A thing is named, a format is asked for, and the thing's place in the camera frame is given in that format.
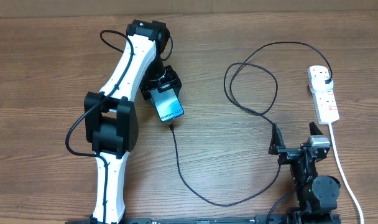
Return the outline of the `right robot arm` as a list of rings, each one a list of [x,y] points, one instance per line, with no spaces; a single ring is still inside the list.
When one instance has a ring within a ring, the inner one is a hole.
[[[341,184],[330,175],[319,175],[316,163],[326,159],[332,146],[330,140],[317,128],[309,124],[310,137],[297,148],[285,145],[282,133],[272,125],[269,154],[278,155],[278,165],[289,165],[295,188],[276,202],[268,212],[266,223],[340,223],[337,209]],[[290,196],[297,196],[297,207],[283,215],[273,215],[276,207]]]

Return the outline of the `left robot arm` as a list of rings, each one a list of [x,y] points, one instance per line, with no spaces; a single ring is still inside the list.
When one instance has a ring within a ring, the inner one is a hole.
[[[141,92],[155,106],[161,122],[184,114],[178,99],[182,83],[164,65],[162,52],[172,37],[163,22],[134,20],[127,26],[122,57],[99,92],[84,101],[86,139],[96,158],[97,199],[89,223],[122,223],[126,164],[138,135],[134,101]]]

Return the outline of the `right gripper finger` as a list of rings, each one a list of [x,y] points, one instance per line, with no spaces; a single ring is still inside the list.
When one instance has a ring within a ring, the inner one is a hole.
[[[285,144],[284,144],[281,130],[274,123],[272,125],[272,136],[271,136],[269,149],[282,149],[284,147],[285,147]]]
[[[318,128],[318,126],[314,122],[311,122],[309,124],[309,129],[310,129],[310,135],[311,136],[323,135],[323,133],[320,131],[320,129]]]

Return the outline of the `Samsung Galaxy smartphone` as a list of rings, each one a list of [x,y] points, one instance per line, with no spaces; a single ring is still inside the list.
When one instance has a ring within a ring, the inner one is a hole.
[[[183,107],[173,89],[161,93],[155,89],[150,94],[161,122],[165,123],[184,114]]]

